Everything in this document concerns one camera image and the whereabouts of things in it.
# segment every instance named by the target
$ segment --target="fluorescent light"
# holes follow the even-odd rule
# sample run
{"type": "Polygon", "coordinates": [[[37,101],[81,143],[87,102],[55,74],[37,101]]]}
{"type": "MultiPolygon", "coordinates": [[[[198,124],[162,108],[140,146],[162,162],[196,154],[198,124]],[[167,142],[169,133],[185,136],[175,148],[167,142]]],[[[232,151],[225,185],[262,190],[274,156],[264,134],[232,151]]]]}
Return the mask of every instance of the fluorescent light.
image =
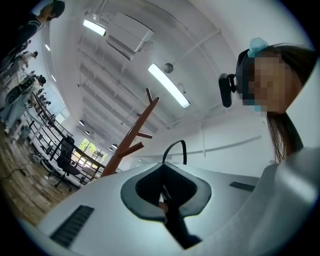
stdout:
{"type": "Polygon", "coordinates": [[[175,84],[162,72],[156,64],[151,64],[148,71],[154,75],[156,79],[172,94],[172,96],[179,102],[179,104],[185,109],[190,106],[190,102],[186,97],[179,91],[175,84]]]}
{"type": "Polygon", "coordinates": [[[103,26],[99,26],[87,19],[84,20],[83,25],[87,27],[88,29],[93,30],[94,32],[97,32],[101,36],[106,35],[106,29],[103,26]]]}

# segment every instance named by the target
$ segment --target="black cable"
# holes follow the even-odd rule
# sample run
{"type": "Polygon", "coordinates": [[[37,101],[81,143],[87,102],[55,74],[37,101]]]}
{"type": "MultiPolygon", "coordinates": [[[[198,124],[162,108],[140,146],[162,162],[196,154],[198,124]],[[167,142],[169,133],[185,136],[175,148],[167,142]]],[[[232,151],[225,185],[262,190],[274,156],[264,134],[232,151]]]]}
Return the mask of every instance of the black cable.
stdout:
{"type": "Polygon", "coordinates": [[[18,168],[15,168],[15,169],[13,169],[13,170],[10,172],[9,176],[0,178],[0,183],[1,183],[3,180],[5,180],[5,179],[9,179],[15,171],[20,171],[22,174],[24,174],[25,176],[27,176],[27,175],[25,174],[25,171],[26,171],[26,172],[28,173],[28,176],[27,176],[27,177],[30,177],[30,173],[29,173],[29,171],[28,171],[27,169],[25,169],[25,168],[21,169],[21,166],[27,166],[30,162],[31,162],[31,160],[29,160],[29,162],[27,162],[27,163],[22,163],[22,164],[20,164],[18,168]]]}
{"type": "Polygon", "coordinates": [[[172,143],[164,152],[163,154],[163,158],[162,158],[162,163],[164,163],[166,161],[166,157],[167,154],[169,153],[170,149],[176,145],[177,143],[181,142],[182,144],[182,153],[183,153],[183,164],[186,165],[187,164],[187,147],[186,147],[186,142],[184,140],[178,140],[174,143],[172,143]]]}

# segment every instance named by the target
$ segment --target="air conditioner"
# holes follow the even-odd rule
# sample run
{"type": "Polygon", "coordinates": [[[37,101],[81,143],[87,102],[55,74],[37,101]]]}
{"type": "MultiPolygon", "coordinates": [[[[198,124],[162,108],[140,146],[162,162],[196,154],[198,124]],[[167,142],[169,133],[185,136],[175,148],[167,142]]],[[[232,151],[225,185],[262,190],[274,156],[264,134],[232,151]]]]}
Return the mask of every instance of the air conditioner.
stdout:
{"type": "Polygon", "coordinates": [[[111,35],[105,41],[109,46],[115,49],[118,53],[120,53],[130,62],[132,61],[133,57],[136,54],[133,50],[125,46],[122,42],[118,41],[111,35]]]}
{"type": "Polygon", "coordinates": [[[107,31],[110,35],[107,40],[108,44],[116,47],[117,43],[122,43],[133,53],[139,51],[155,33],[141,22],[120,12],[109,22],[107,31]]]}

